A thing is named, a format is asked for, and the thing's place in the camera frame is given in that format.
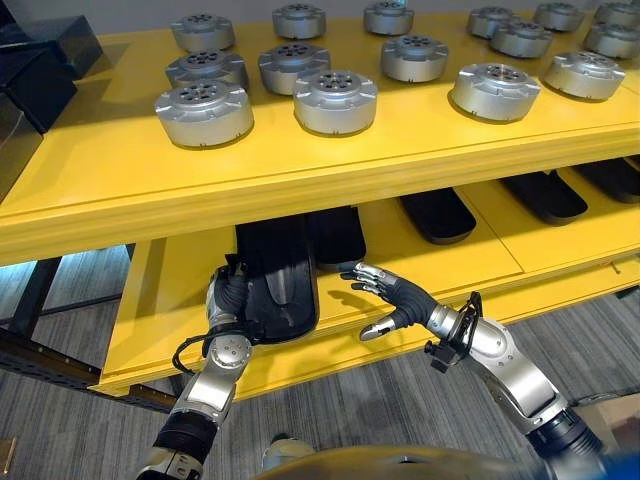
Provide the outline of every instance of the yellow shelving unit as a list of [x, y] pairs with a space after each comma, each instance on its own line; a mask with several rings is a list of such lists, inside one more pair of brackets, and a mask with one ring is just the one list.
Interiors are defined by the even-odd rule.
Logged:
[[637, 68], [601, 103], [543, 86], [519, 122], [491, 125], [449, 105], [458, 70], [498, 61], [542, 74], [554, 53], [579, 48], [589, 21], [557, 34], [549, 53], [517, 60], [465, 32], [467, 15], [423, 15], [413, 30], [450, 49], [442, 78], [408, 85], [384, 77], [385, 40], [361, 19], [335, 19], [313, 40], [332, 65], [380, 89], [373, 126], [349, 138], [303, 131], [290, 98], [260, 83], [258, 54], [282, 39], [271, 23], [238, 25], [234, 50], [247, 62], [255, 126], [241, 141], [194, 151], [171, 144], [153, 112], [169, 88], [164, 68], [183, 55], [169, 30], [101, 38], [106, 57], [48, 132], [0, 204], [0, 264], [140, 242], [282, 215], [391, 198], [529, 171], [640, 152]]
[[[271, 23], [236, 25], [251, 81], [255, 126], [231, 145], [205, 150], [169, 141], [153, 112], [168, 90], [164, 68], [184, 54], [169, 30], [108, 35], [105, 56], [78, 82], [78, 93], [0, 204], [0, 264], [136, 243], [99, 385], [129, 386], [175, 373], [170, 358], [184, 338], [206, 330], [204, 290], [233, 225], [341, 205], [359, 205], [367, 261], [409, 277], [441, 301], [459, 305], [477, 289], [502, 322], [569, 305], [640, 280], [640, 212], [617, 204], [571, 170], [562, 176], [590, 205], [575, 223], [554, 228], [530, 216], [494, 179], [640, 152], [637, 63], [605, 102], [585, 102], [542, 86], [521, 121], [496, 125], [455, 111], [447, 97], [459, 69], [503, 62], [538, 78], [555, 53], [577, 50], [589, 21], [554, 35], [548, 54], [518, 60], [465, 32], [467, 15], [418, 16], [413, 31], [449, 46], [444, 75], [427, 84], [384, 77], [384, 38], [361, 19], [333, 19], [312, 43], [335, 68], [379, 87], [374, 124], [346, 138], [302, 130], [292, 101], [266, 92], [257, 58], [282, 39]], [[463, 242], [423, 241], [394, 197], [456, 186], [478, 226]], [[361, 344], [358, 329], [389, 311], [348, 289], [336, 275], [318, 278], [320, 322], [304, 339], [258, 347], [239, 398], [420, 347], [427, 334], [407, 329]], [[186, 364], [200, 362], [196, 347]]]
[[[638, 283], [638, 206], [608, 199], [571, 169], [560, 174], [590, 206], [579, 220], [551, 227], [497, 181], [465, 185], [458, 192], [478, 226], [450, 246], [424, 241], [396, 199], [362, 204], [366, 261], [410, 278], [443, 303], [458, 305], [479, 290], [486, 296], [485, 312], [503, 322]], [[175, 373], [171, 356], [186, 337], [207, 330], [205, 288], [232, 251], [232, 228], [138, 244], [96, 390], [122, 395], [129, 385]], [[360, 344], [358, 330], [390, 307], [351, 291], [336, 274], [319, 276], [318, 299], [316, 330], [284, 347], [258, 347], [239, 398], [415, 349], [428, 337], [417, 327]], [[182, 359], [197, 368], [199, 347], [187, 349]]]

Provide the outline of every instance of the metal hub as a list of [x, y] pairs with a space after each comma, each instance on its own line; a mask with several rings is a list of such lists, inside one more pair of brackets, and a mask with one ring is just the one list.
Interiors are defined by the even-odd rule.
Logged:
[[543, 3], [533, 16], [534, 22], [558, 32], [575, 32], [583, 19], [582, 11], [564, 2]]
[[548, 10], [551, 10], [552, 12], [555, 12], [555, 13], [571, 14], [577, 10], [575, 5], [571, 5], [570, 3], [563, 3], [563, 2], [547, 3], [544, 6]]
[[628, 27], [626, 25], [612, 24], [604, 25], [603, 30], [612, 37], [626, 40], [629, 42], [637, 41], [640, 39], [640, 32], [637, 29]]
[[211, 28], [216, 23], [216, 16], [209, 13], [198, 13], [196, 15], [190, 15], [182, 19], [185, 27], [189, 30], [206, 30]]
[[638, 11], [638, 7], [634, 7], [630, 3], [620, 3], [614, 2], [607, 4], [611, 10], [615, 10], [616, 12], [634, 14]]
[[488, 64], [478, 74], [502, 83], [521, 84], [527, 79], [526, 73], [503, 64]]
[[206, 105], [223, 98], [227, 89], [223, 84], [197, 83], [188, 87], [179, 88], [172, 92], [172, 99], [178, 105]]
[[351, 72], [327, 72], [318, 75], [312, 83], [313, 87], [323, 94], [351, 95], [360, 88], [360, 80]]
[[578, 52], [575, 54], [577, 63], [591, 68], [613, 68], [617, 63], [604, 55], [593, 52]]
[[640, 8], [630, 3], [603, 3], [596, 10], [596, 22], [637, 27], [640, 24]]
[[249, 88], [244, 60], [235, 53], [202, 50], [179, 58], [165, 70], [173, 87], [187, 87], [203, 79], [218, 79]]
[[298, 75], [331, 67], [329, 51], [306, 43], [288, 43], [268, 50], [258, 58], [262, 83], [270, 92], [291, 95]]
[[491, 48], [518, 58], [541, 57], [551, 45], [553, 35], [541, 25], [519, 20], [501, 24], [491, 39]]
[[276, 8], [272, 14], [276, 35], [306, 39], [323, 35], [326, 30], [324, 10], [309, 3], [292, 3]]
[[400, 2], [378, 2], [374, 8], [381, 15], [402, 15], [406, 10], [404, 4]]
[[364, 9], [364, 29], [380, 35], [403, 35], [411, 30], [414, 11], [404, 3], [377, 2]]
[[304, 18], [308, 17], [309, 13], [313, 11], [315, 7], [308, 3], [292, 3], [291, 5], [285, 5], [282, 7], [290, 17]]
[[347, 70], [300, 76], [294, 87], [295, 116], [314, 132], [354, 133], [373, 122], [377, 93], [371, 80]]
[[633, 58], [640, 54], [640, 31], [627, 25], [595, 24], [584, 46], [607, 57]]
[[433, 51], [437, 43], [426, 35], [405, 35], [396, 42], [399, 53], [404, 55], [426, 55]]
[[540, 86], [522, 70], [485, 63], [460, 70], [451, 100], [474, 116], [513, 121], [529, 112], [539, 93]]
[[496, 29], [505, 22], [517, 19], [508, 8], [488, 6], [476, 8], [469, 13], [467, 31], [481, 38], [492, 38]]
[[218, 53], [218, 50], [204, 50], [182, 57], [180, 66], [188, 69], [199, 69], [220, 64], [222, 59], [223, 57]]
[[427, 35], [404, 35], [382, 45], [382, 72], [402, 82], [428, 82], [442, 75], [448, 57], [444, 43]]
[[479, 8], [478, 14], [481, 17], [489, 18], [491, 20], [508, 20], [513, 16], [513, 12], [508, 8], [495, 6]]
[[514, 34], [527, 38], [538, 38], [546, 32], [542, 25], [533, 22], [511, 22], [507, 28]]
[[190, 147], [229, 142], [253, 125], [247, 93], [220, 80], [204, 80], [163, 93], [155, 110], [169, 138]]
[[210, 13], [197, 13], [171, 24], [179, 47], [189, 52], [223, 49], [235, 42], [229, 19]]
[[276, 47], [274, 57], [281, 65], [296, 65], [311, 61], [313, 51], [304, 43], [292, 43]]
[[615, 93], [624, 72], [613, 60], [592, 52], [556, 55], [544, 75], [552, 88], [580, 98], [604, 100]]

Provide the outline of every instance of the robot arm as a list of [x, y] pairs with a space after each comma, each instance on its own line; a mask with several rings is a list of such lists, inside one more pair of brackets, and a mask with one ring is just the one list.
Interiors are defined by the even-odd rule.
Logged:
[[204, 368], [178, 398], [137, 480], [199, 480], [202, 476], [204, 460], [252, 350], [237, 323], [246, 301], [243, 266], [230, 263], [216, 271], [207, 292], [210, 334], [203, 347]]
[[439, 345], [429, 343], [425, 348], [434, 357], [432, 365], [444, 373], [462, 362], [478, 374], [506, 417], [558, 478], [578, 478], [585, 470], [600, 470], [600, 440], [544, 373], [520, 353], [509, 331], [482, 317], [477, 293], [456, 311], [438, 304], [417, 285], [364, 263], [342, 278], [354, 280], [355, 290], [374, 293], [396, 307], [365, 327], [361, 340], [415, 323], [422, 325], [440, 339]]

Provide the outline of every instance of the black tray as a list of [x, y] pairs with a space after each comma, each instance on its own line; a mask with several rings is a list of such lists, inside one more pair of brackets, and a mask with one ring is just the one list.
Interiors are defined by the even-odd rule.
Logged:
[[400, 197], [405, 212], [429, 242], [449, 245], [467, 238], [476, 219], [453, 188]]
[[550, 225], [571, 223], [589, 208], [558, 172], [527, 173], [501, 179], [535, 216]]
[[573, 168], [618, 202], [640, 201], [640, 172], [629, 165], [624, 158], [585, 163]]
[[367, 253], [357, 208], [338, 207], [312, 212], [307, 214], [307, 222], [319, 269], [347, 270]]
[[247, 264], [246, 321], [259, 343], [300, 337], [318, 323], [318, 294], [304, 215], [236, 226]]

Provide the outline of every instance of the lower shelf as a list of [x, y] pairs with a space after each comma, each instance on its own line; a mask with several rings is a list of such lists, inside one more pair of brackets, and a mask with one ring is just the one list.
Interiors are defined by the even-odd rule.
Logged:
[[[570, 171], [562, 175], [590, 205], [578, 221], [549, 227], [519, 206], [498, 182], [458, 189], [477, 227], [450, 246], [425, 242], [394, 199], [361, 205], [366, 261], [405, 276], [441, 303], [460, 305], [480, 291], [489, 316], [503, 322], [536, 315], [640, 281], [640, 210], [617, 204]], [[232, 228], [140, 243], [102, 370], [93, 387], [125, 395], [129, 385], [176, 373], [171, 357], [207, 330], [205, 289], [213, 269], [234, 251]], [[351, 291], [336, 274], [318, 277], [320, 321], [309, 336], [256, 348], [238, 398], [264, 393], [419, 348], [428, 334], [403, 330], [373, 343], [358, 331], [391, 311], [370, 294]], [[181, 356], [198, 368], [199, 345]]]

